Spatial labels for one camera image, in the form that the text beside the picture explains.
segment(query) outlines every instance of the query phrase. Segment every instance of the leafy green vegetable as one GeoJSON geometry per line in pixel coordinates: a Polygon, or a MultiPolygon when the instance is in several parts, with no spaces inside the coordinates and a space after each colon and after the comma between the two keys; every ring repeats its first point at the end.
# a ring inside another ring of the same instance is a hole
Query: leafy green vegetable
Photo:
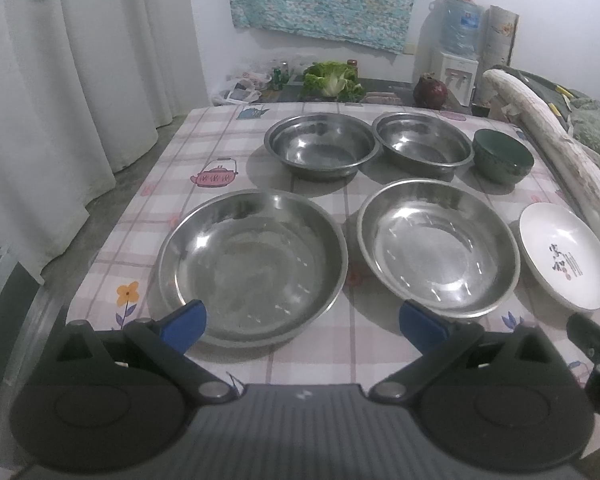
{"type": "Polygon", "coordinates": [[[339,61],[323,61],[312,64],[304,71],[302,94],[335,97],[351,102],[358,101],[365,91],[352,66],[339,61]]]}

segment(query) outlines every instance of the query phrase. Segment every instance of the water bottle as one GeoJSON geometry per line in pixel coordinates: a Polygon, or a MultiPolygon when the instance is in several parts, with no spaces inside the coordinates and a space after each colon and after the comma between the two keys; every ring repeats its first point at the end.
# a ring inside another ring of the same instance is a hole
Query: water bottle
{"type": "Polygon", "coordinates": [[[475,57],[481,13],[471,0],[446,0],[442,47],[458,56],[475,57]]]}

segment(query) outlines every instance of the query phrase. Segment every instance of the teapot illustration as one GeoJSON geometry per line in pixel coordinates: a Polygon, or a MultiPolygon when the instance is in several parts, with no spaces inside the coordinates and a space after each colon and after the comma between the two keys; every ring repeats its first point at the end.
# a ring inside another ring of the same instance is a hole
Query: teapot illustration
{"type": "Polygon", "coordinates": [[[224,187],[235,180],[237,164],[230,156],[220,156],[208,163],[191,181],[200,187],[224,187]]]}

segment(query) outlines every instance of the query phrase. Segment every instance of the tablecloth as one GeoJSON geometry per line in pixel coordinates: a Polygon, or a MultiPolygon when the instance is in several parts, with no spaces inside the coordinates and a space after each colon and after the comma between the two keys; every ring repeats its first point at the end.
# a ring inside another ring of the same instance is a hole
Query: tablecloth
{"type": "MultiPolygon", "coordinates": [[[[343,291],[331,309],[286,344],[235,351],[199,342],[187,355],[224,380],[230,380],[231,374],[243,383],[359,383],[365,389],[417,359],[420,353],[398,330],[402,301],[366,266],[355,233],[356,213],[365,199],[384,184],[410,176],[382,156],[347,180],[320,184],[292,176],[267,153],[262,140],[277,121],[301,113],[337,112],[371,124],[384,112],[412,110],[439,116],[469,138],[481,128],[500,130],[532,151],[536,164],[531,174],[509,192],[469,165],[453,183],[492,206],[514,232],[520,213],[533,202],[568,207],[536,150],[510,124],[384,105],[285,103],[251,108],[266,111],[250,120],[238,118],[243,106],[200,108],[188,115],[97,254],[71,302],[67,321],[87,319],[96,330],[119,330],[136,317],[158,319],[164,307],[154,263],[165,236],[180,219],[225,192],[280,189],[309,197],[342,226],[350,261],[343,291]]],[[[494,332],[511,332],[522,322],[540,326],[584,385],[592,363],[567,340],[570,314],[545,293],[523,261],[514,294],[480,323],[494,332]]],[[[600,310],[593,320],[600,324],[600,310]]],[[[586,453],[599,447],[600,416],[596,416],[586,453]]]]}

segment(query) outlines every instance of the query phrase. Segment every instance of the white dish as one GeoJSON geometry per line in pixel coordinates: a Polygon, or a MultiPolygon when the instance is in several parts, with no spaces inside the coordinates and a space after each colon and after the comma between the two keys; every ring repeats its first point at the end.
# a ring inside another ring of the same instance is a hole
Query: white dish
{"type": "Polygon", "coordinates": [[[576,311],[600,308],[600,241],[582,220],[535,203],[520,216],[520,239],[531,271],[557,301],[576,311]]]}

